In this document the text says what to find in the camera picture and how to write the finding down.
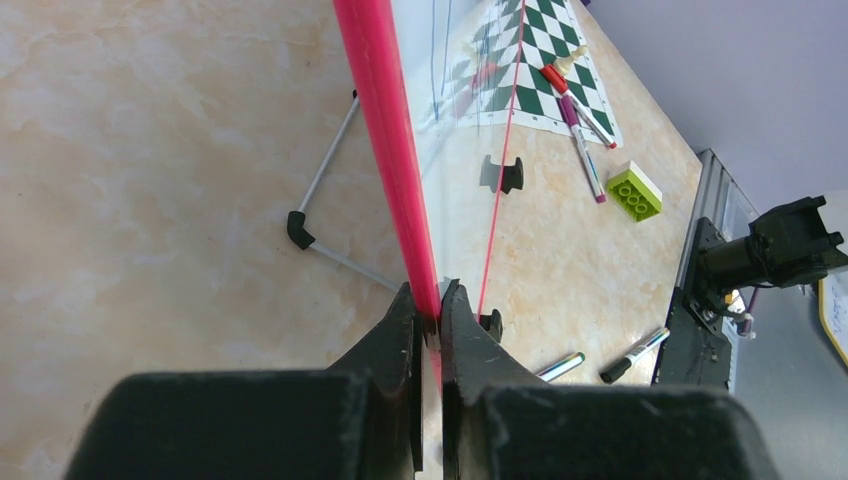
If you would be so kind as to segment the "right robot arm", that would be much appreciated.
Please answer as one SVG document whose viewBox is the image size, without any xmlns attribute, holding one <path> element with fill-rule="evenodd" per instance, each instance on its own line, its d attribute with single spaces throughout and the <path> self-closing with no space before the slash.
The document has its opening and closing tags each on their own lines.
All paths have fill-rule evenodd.
<svg viewBox="0 0 848 480">
<path fill-rule="evenodd" d="M 734 289 L 788 288 L 846 269 L 847 192 L 841 190 L 776 206 L 733 240 L 700 218 L 683 292 L 696 312 L 722 315 L 722 300 Z"/>
</svg>

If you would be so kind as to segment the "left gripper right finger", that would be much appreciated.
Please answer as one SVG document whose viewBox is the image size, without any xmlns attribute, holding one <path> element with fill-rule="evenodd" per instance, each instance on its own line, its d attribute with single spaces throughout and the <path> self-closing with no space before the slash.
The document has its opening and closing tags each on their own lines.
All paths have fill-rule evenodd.
<svg viewBox="0 0 848 480">
<path fill-rule="evenodd" d="M 775 479 L 748 412 L 679 387 L 554 386 L 477 322 L 452 280 L 441 312 L 447 479 Z"/>
</svg>

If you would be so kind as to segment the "white board with pink frame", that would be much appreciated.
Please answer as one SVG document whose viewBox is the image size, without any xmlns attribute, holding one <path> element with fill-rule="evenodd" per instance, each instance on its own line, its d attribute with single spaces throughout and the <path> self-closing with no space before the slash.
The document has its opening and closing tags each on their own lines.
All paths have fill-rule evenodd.
<svg viewBox="0 0 848 480">
<path fill-rule="evenodd" d="M 338 1 L 336 18 L 434 372 L 451 281 L 486 294 L 521 1 Z"/>
</svg>

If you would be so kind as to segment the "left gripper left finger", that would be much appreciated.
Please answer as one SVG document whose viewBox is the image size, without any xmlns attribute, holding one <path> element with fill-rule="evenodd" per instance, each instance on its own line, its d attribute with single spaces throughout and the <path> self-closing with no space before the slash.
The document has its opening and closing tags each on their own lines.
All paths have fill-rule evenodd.
<svg viewBox="0 0 848 480">
<path fill-rule="evenodd" d="M 69 479 L 411 479 L 423 468 L 421 317 L 383 319 L 318 370 L 146 372 L 118 382 Z"/>
</svg>

